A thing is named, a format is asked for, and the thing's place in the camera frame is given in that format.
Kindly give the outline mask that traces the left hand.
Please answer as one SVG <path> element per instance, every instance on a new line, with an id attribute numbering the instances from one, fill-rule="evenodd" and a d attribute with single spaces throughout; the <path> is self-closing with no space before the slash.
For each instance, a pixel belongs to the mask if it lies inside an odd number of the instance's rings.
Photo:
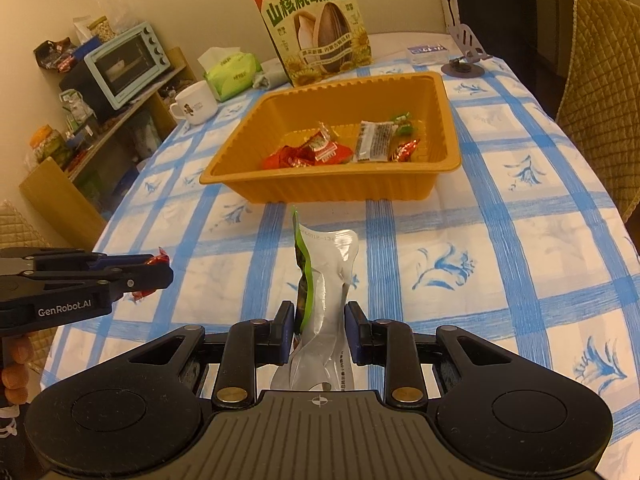
<path id="1" fill-rule="evenodd" d="M 28 335 L 10 341 L 9 355 L 12 363 L 1 371 L 3 393 L 9 404 L 21 405 L 28 399 L 28 363 L 34 355 L 34 348 Z"/>

